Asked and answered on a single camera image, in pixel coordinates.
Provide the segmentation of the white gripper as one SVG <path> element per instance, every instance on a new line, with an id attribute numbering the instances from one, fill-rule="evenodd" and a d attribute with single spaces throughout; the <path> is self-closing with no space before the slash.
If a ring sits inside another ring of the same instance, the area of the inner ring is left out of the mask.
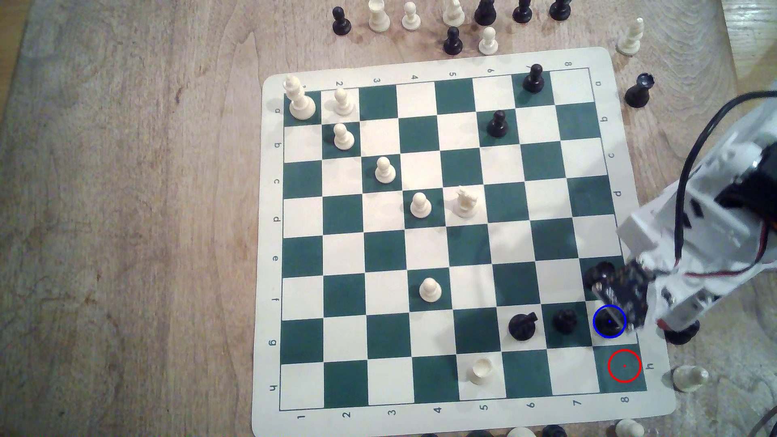
<path id="1" fill-rule="evenodd" d="M 682 262 L 645 262 L 648 273 L 655 274 L 646 291 L 646 316 L 628 316 L 628 332 L 644 328 L 652 331 L 659 326 L 669 331 L 681 331 L 699 319 L 713 304 L 714 295 L 724 294 L 724 278 L 692 276 L 701 273 L 703 265 Z M 608 283 L 595 282 L 590 293 L 604 305 L 610 304 Z"/>

